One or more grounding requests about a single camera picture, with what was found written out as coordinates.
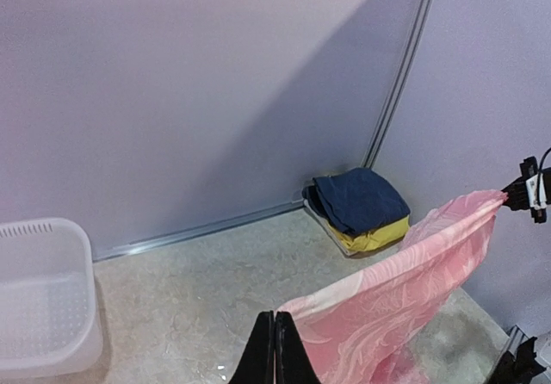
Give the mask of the pink garment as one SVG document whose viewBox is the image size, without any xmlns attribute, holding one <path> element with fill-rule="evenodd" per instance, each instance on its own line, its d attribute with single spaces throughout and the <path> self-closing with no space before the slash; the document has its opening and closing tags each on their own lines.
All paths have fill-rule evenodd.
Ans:
<svg viewBox="0 0 551 384">
<path fill-rule="evenodd" d="M 387 383 L 387 367 L 485 259 L 506 195 L 474 191 L 429 213 L 390 257 L 279 309 L 324 383 Z"/>
</svg>

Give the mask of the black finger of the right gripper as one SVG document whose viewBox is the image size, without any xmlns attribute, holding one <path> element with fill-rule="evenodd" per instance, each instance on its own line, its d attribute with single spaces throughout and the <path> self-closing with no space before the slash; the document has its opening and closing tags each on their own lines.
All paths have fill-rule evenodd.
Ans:
<svg viewBox="0 0 551 384">
<path fill-rule="evenodd" d="M 519 177 L 509 185 L 503 192 L 507 195 L 504 205 L 510 210 L 529 210 L 529 195 L 526 187 L 526 179 Z"/>
</svg>

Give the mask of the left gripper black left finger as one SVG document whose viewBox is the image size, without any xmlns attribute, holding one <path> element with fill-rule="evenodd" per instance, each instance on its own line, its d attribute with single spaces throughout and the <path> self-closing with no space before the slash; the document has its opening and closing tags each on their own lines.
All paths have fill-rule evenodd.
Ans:
<svg viewBox="0 0 551 384">
<path fill-rule="evenodd" d="M 260 312 L 229 384 L 273 384 L 275 379 L 276 319 Z"/>
</svg>

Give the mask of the navy blue tank top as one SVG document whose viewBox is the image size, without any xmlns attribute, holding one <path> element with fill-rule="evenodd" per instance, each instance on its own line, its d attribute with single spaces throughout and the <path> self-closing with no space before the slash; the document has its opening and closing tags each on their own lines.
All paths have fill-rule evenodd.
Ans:
<svg viewBox="0 0 551 384">
<path fill-rule="evenodd" d="M 390 225 L 411 213 L 399 192 L 369 168 L 315 177 L 302 190 L 302 196 L 314 213 L 351 237 Z"/>
</svg>

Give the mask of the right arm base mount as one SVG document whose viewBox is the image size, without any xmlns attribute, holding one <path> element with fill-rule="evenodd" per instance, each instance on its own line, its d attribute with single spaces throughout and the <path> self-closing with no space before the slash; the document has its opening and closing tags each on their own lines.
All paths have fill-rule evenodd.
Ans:
<svg viewBox="0 0 551 384">
<path fill-rule="evenodd" d="M 529 337 L 515 325 L 486 383 L 550 384 L 550 332 Z"/>
</svg>

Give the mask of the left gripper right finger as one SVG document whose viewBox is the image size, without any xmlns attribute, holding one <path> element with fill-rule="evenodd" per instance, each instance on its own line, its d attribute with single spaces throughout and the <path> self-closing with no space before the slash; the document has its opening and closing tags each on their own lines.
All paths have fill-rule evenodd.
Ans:
<svg viewBox="0 0 551 384">
<path fill-rule="evenodd" d="M 292 315 L 287 312 L 275 317 L 275 383 L 320 384 Z"/>
</svg>

